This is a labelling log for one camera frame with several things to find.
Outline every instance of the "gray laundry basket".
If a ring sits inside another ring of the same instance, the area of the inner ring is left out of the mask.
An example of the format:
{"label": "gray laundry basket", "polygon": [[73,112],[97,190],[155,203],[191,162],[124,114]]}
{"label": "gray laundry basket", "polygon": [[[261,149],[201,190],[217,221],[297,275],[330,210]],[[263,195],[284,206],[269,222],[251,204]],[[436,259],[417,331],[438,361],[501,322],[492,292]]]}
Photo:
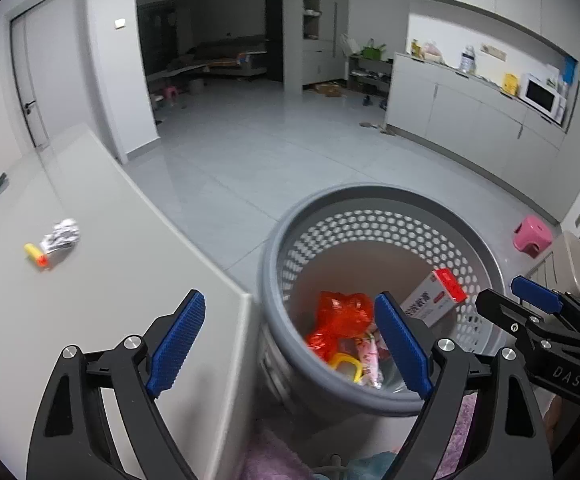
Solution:
{"label": "gray laundry basket", "polygon": [[452,269],[468,301],[433,329],[464,350],[495,354],[505,334],[476,312],[484,288],[504,293],[500,269],[484,241],[459,216],[424,196],[381,184],[334,187],[297,204],[265,247],[260,296],[267,326],[263,368],[268,384],[290,409],[299,403],[337,420],[355,413],[416,415],[423,402],[384,360],[383,387],[359,386],[308,349],[321,290],[384,290],[403,301],[432,270]]}

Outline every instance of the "perforated basket wall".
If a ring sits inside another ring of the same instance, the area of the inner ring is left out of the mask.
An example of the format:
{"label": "perforated basket wall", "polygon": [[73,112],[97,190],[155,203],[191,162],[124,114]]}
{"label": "perforated basket wall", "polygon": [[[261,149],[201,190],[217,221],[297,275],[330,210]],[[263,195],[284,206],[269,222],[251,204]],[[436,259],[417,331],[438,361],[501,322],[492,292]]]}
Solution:
{"label": "perforated basket wall", "polygon": [[[351,207],[359,202],[365,208]],[[435,269],[452,270],[468,301],[457,307],[448,335],[466,351],[484,352],[492,324],[479,316],[474,302],[492,283],[474,248],[444,219],[409,203],[369,198],[324,207],[297,227],[287,234],[279,254],[278,283],[286,308],[300,273],[318,254],[339,244],[383,242],[410,251]]]}

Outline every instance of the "yellow box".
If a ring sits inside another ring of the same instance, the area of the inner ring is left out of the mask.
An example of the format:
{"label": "yellow box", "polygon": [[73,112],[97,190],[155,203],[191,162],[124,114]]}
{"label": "yellow box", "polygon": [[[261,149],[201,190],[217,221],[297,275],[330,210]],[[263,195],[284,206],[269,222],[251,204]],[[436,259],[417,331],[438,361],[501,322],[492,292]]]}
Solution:
{"label": "yellow box", "polygon": [[503,77],[503,92],[509,95],[516,95],[519,89],[519,78],[514,75],[507,73]]}

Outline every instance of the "green bag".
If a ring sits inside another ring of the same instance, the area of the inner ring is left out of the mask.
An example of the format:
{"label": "green bag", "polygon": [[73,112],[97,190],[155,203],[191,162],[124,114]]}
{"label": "green bag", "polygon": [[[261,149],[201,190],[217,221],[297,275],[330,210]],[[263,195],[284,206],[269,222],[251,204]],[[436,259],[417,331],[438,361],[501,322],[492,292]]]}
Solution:
{"label": "green bag", "polygon": [[374,39],[370,39],[368,44],[363,47],[361,51],[361,57],[364,57],[365,59],[380,61],[384,50],[385,43],[379,46],[374,46]]}

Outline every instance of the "pink chair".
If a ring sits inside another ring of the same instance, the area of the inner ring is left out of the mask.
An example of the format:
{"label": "pink chair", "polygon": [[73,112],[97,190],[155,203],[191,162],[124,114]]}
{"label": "pink chair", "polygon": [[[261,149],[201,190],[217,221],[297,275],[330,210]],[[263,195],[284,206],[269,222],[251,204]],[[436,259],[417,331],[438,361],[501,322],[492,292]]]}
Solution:
{"label": "pink chair", "polygon": [[169,101],[171,105],[174,106],[174,103],[177,101],[177,97],[179,96],[177,87],[166,86],[166,88],[163,89],[163,96]]}
{"label": "pink chair", "polygon": [[529,215],[514,230],[514,246],[536,258],[552,243],[552,231],[536,216]]}

